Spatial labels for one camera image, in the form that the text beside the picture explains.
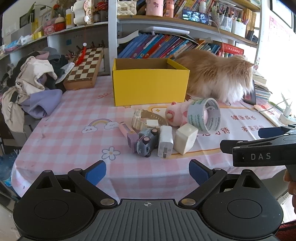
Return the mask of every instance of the beige garment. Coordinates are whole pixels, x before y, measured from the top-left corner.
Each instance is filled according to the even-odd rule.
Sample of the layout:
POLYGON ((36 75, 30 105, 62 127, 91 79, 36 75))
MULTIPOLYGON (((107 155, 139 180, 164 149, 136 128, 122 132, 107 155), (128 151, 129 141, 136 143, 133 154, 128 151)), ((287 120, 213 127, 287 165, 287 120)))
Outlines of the beige garment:
POLYGON ((38 82, 38 79, 45 73, 48 73, 53 79, 57 79, 48 60, 39 60, 31 56, 20 69, 21 72, 15 80, 15 86, 3 94, 1 102, 5 123, 14 132, 24 132, 24 111, 19 104, 28 99, 31 94, 44 90, 44 86, 38 82), (10 99, 15 91, 18 94, 17 100, 11 102, 10 99))

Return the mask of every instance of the pile of clothes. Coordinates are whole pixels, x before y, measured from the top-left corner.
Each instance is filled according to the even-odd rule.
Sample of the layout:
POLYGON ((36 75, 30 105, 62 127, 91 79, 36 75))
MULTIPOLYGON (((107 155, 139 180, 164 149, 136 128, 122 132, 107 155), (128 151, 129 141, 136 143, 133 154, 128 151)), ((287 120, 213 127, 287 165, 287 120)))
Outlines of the pile of clothes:
POLYGON ((11 131, 23 132, 24 111, 37 119, 54 111, 65 92, 62 81, 74 65, 56 49, 46 47, 21 58, 4 75, 2 114, 11 131))

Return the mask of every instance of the human hand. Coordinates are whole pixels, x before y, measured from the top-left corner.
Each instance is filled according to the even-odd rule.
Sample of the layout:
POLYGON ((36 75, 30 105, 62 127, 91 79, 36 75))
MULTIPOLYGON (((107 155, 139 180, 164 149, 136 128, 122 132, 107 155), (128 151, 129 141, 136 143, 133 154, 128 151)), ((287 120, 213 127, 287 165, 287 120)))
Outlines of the human hand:
POLYGON ((292 197, 292 205, 294 207, 294 212, 296 213, 296 182, 292 181, 292 177, 289 174, 288 170, 285 171, 284 181, 290 182, 288 185, 288 192, 293 195, 292 197))

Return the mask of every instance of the pink plush toy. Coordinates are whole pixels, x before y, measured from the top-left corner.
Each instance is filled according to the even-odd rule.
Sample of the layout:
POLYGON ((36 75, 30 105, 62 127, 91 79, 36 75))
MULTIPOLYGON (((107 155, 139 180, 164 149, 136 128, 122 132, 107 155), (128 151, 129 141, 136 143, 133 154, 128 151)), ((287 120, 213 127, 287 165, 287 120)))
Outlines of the pink plush toy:
MULTIPOLYGON (((167 107, 167 109, 165 110, 165 117, 171 126, 181 127, 188 122, 187 110, 188 106, 192 103, 192 101, 193 100, 189 100, 182 103, 172 102, 172 105, 167 107)), ((205 122, 207 122, 207 110, 204 111, 204 118, 205 122)))

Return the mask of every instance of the cat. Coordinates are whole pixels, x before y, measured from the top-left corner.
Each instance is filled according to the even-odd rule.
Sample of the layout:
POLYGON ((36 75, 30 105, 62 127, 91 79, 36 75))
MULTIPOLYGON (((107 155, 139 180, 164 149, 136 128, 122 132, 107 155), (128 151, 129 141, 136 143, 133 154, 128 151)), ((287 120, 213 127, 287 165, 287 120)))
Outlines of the cat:
POLYGON ((196 97, 232 104, 253 90, 254 64, 241 55, 223 58, 192 49, 178 55, 175 61, 190 70, 187 93, 196 97))

